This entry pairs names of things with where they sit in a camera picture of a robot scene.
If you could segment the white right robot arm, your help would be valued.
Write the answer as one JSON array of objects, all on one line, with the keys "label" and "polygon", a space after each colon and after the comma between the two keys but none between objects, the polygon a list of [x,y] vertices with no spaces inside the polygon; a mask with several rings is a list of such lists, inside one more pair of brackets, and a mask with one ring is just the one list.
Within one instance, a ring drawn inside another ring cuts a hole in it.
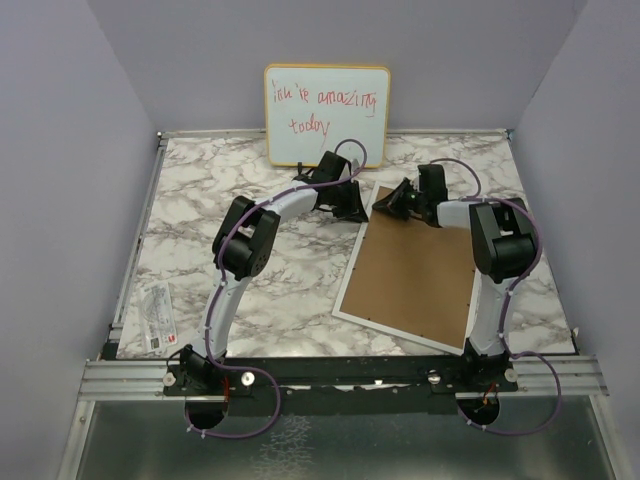
[{"label": "white right robot arm", "polygon": [[403,179],[391,193],[373,203],[372,209],[404,221],[417,219],[435,228],[470,232],[480,292],[465,349],[478,357],[460,365],[459,378],[467,389],[481,391],[496,376],[493,364],[484,357],[509,351],[512,297],[518,284],[539,263],[541,240],[534,219],[519,197],[483,197],[481,184],[477,183],[473,195],[449,199],[443,167],[446,161],[419,165],[415,181]]}]

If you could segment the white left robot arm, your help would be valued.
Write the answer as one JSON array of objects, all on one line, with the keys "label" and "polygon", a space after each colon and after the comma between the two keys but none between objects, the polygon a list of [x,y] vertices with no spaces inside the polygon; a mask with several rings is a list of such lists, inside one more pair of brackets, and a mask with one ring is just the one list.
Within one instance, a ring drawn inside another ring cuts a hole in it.
[{"label": "white left robot arm", "polygon": [[206,310],[196,336],[179,354],[195,392],[210,394],[220,385],[218,366],[237,309],[251,280],[266,267],[282,224],[321,207],[339,220],[368,220],[356,180],[366,163],[366,158],[358,163],[334,149],[317,166],[299,168],[283,190],[260,200],[242,195],[233,200],[212,244],[214,284]]}]

